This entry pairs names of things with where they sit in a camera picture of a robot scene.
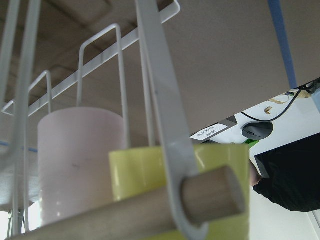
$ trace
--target blue tape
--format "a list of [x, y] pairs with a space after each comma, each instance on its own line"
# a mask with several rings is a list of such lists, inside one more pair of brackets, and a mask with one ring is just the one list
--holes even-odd
[[[9, 143], [5, 142], [5, 141], [0, 141], [0, 146], [5, 146], [5, 147], [9, 147]], [[29, 152], [32, 153], [38, 153], [38, 150], [32, 147], [29, 147]]]
[[268, 0], [268, 4], [273, 20], [273, 25], [276, 31], [276, 36], [280, 45], [285, 71], [289, 80], [290, 88], [296, 89], [298, 86], [294, 62], [292, 60], [290, 52], [289, 41], [287, 37], [284, 17], [281, 10], [280, 0]]

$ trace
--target black cloth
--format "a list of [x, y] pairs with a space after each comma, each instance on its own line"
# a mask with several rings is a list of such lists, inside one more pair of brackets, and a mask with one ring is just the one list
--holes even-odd
[[253, 187], [258, 193], [290, 211], [320, 209], [320, 142], [292, 143], [267, 152], [268, 174]]

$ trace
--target black mouse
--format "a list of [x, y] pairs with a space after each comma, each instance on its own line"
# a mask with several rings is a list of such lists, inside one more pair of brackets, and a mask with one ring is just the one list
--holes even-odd
[[252, 122], [245, 125], [242, 135], [252, 140], [262, 140], [269, 137], [274, 130], [272, 122]]

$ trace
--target wooden rod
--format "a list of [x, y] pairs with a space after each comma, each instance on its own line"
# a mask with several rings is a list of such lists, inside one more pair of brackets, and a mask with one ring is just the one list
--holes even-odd
[[[242, 213], [245, 200], [227, 167], [188, 178], [181, 188], [195, 224]], [[44, 226], [12, 240], [138, 240], [176, 229], [166, 187]]]

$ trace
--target gray surface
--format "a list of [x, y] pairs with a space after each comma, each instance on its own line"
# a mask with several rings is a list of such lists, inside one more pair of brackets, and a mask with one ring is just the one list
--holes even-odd
[[[134, 1], [44, 0], [36, 50], [34, 79], [45, 69], [58, 84], [77, 69], [82, 42], [112, 23], [123, 34], [135, 28]], [[190, 133], [226, 119], [242, 110], [289, 90], [289, 84], [267, 1], [180, 0], [181, 12], [164, 24], [180, 86]], [[281, 1], [293, 63], [299, 85], [319, 77], [320, 2]], [[0, 1], [5, 18], [7, 1]], [[23, 20], [19, 22], [18, 39]], [[4, 21], [0, 22], [0, 32]], [[99, 54], [113, 39], [90, 47], [86, 59]], [[10, 70], [7, 101], [14, 94], [19, 59], [19, 41]], [[139, 45], [124, 51], [129, 117], [133, 146], [147, 145]], [[85, 106], [121, 114], [117, 59], [112, 59], [84, 78]], [[32, 92], [31, 101], [46, 90], [45, 82]], [[55, 99], [55, 110], [76, 104], [76, 87]], [[30, 146], [37, 147], [37, 124], [46, 115], [42, 109], [30, 119]], [[11, 117], [0, 126], [0, 140], [9, 142]], [[37, 197], [37, 156], [31, 160], [34, 182], [31, 199]], [[11, 173], [1, 174], [0, 210], [10, 208]]]

